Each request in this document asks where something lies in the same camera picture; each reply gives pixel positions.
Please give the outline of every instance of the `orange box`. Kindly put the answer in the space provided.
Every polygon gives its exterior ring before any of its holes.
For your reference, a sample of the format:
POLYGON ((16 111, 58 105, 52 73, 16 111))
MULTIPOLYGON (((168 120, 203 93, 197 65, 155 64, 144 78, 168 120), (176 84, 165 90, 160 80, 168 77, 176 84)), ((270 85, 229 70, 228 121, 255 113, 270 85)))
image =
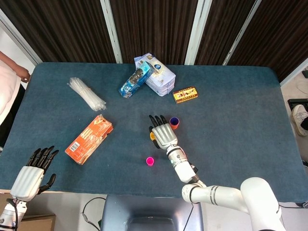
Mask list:
POLYGON ((113 129, 109 121, 98 115, 68 146, 65 153, 82 165, 113 129))

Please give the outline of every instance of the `gray chair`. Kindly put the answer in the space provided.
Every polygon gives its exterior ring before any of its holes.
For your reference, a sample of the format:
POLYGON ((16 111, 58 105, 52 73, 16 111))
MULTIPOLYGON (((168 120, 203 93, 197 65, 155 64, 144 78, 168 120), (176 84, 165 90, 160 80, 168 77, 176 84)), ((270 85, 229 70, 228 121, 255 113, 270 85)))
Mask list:
MULTIPOLYGON (((108 195, 101 231, 183 231, 191 210, 183 199, 108 195)), ((204 231, 200 203, 193 205, 185 231, 204 231)))

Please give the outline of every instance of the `blue package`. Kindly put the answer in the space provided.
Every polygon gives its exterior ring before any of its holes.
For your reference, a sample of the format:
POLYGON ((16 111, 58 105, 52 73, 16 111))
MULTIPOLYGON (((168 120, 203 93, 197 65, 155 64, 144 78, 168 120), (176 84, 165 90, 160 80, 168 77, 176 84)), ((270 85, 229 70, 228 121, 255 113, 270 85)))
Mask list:
POLYGON ((143 62, 139 68, 129 77, 129 79, 120 88, 120 93, 124 98, 131 97, 138 88, 145 83, 151 76, 154 69, 148 62, 143 62))

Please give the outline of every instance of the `dark striped curtain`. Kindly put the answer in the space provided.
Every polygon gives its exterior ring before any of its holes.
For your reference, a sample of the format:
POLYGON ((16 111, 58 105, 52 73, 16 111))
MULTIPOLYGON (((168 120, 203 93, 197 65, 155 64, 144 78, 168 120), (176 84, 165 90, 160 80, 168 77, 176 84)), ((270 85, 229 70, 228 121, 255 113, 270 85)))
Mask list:
POLYGON ((279 81, 308 58, 308 0, 264 0, 228 65, 272 68, 279 81))
POLYGON ((1 0, 44 62, 115 63, 100 0, 1 0))
POLYGON ((213 0, 195 65, 222 65, 255 0, 213 0))
POLYGON ((197 0, 111 0, 124 63, 150 52, 165 64, 184 64, 197 0))

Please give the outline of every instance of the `dark blue tablecloth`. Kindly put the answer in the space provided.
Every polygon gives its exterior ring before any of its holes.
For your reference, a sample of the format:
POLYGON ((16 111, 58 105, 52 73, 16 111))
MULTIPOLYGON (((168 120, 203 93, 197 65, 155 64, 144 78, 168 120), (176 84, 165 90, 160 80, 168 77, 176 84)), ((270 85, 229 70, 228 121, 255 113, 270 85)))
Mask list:
POLYGON ((252 66, 168 66, 174 90, 195 86, 199 97, 176 104, 142 86, 130 99, 118 89, 132 64, 43 63, 32 75, 0 157, 0 188, 10 189, 20 168, 39 147, 60 153, 48 170, 54 191, 181 197, 183 183, 163 150, 149 139, 149 114, 177 116, 179 145, 206 185, 239 188, 249 177, 266 179, 281 202, 308 198, 308 179, 272 70, 252 66), (107 102, 101 111, 114 130, 86 161, 64 150, 100 112, 69 88, 79 77, 107 102), (148 167, 145 159, 155 158, 148 167))

